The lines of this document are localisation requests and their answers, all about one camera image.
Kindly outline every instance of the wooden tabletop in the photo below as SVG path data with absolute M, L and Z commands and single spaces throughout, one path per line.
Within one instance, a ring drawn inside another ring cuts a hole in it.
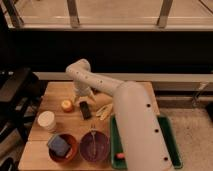
M 152 89 L 152 85 L 149 82 L 141 83 L 148 91 L 153 110 L 156 114 L 160 114 L 155 95 Z M 73 83 L 72 82 L 49 82 L 46 92 L 43 96 L 42 103 L 39 107 L 38 115 L 43 111 L 50 110 L 56 115 L 57 133 L 69 133 L 73 135 L 78 142 L 80 142 L 82 136 L 90 131 L 92 123 L 95 123 L 96 129 L 105 133 L 108 137 L 109 132 L 109 118 L 104 121 L 100 121 L 95 115 L 95 112 L 105 104 L 112 102 L 112 98 L 106 94 L 98 93 L 95 95 L 96 103 L 83 97 L 80 101 L 87 100 L 93 117 L 89 120 L 83 120 L 80 113 L 78 103 L 75 105 L 75 110 L 70 113 L 64 113 L 61 109 L 61 101 L 65 99 L 74 99 Z M 37 124 L 37 118 L 35 119 L 28 142 L 25 146 L 22 154 L 19 170 L 20 171 L 40 171 L 40 170 L 114 170 L 111 168 L 110 159 L 101 164 L 91 164 L 86 162 L 78 153 L 77 156 L 69 164 L 59 165 L 53 162 L 48 154 L 48 148 L 46 146 L 48 140 L 52 136 L 52 133 L 48 133 L 43 130 Z

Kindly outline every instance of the green plastic tray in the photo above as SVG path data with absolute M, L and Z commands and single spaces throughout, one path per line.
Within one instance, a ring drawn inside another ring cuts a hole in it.
M 166 146 L 168 148 L 172 164 L 175 169 L 181 169 L 183 166 L 175 138 L 172 133 L 169 119 L 166 116 L 158 116 L 158 122 L 160 124 Z M 125 160 L 115 159 L 117 153 L 123 152 L 120 142 L 120 136 L 118 133 L 116 120 L 114 116 L 110 118 L 110 141 L 111 141 L 111 165 L 114 169 L 127 169 Z

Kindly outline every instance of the white cup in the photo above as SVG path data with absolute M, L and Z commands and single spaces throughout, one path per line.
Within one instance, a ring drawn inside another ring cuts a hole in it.
M 37 120 L 38 124 L 48 132 L 55 132 L 55 114 L 51 111 L 42 112 Z

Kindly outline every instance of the bowl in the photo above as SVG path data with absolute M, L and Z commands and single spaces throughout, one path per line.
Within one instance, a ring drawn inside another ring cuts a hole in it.
M 71 145 L 70 150 L 67 152 L 65 157 L 59 157 L 55 154 L 54 151 L 49 149 L 49 156 L 50 158 L 56 162 L 56 163 L 60 163 L 60 164 L 65 164 L 68 163 L 69 161 L 71 161 L 75 155 L 78 152 L 78 142 L 77 140 L 70 134 L 60 134 L 59 135 L 61 138 L 63 138 L 68 144 Z
M 80 154 L 88 162 L 102 162 L 110 152 L 109 138 L 104 133 L 95 131 L 94 139 L 95 145 L 91 131 L 82 137 L 79 147 Z

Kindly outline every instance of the apple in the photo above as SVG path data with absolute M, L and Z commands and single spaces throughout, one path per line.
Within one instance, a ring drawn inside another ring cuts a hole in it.
M 63 100 L 61 102 L 61 107 L 64 112 L 71 112 L 73 110 L 73 104 L 71 100 Z

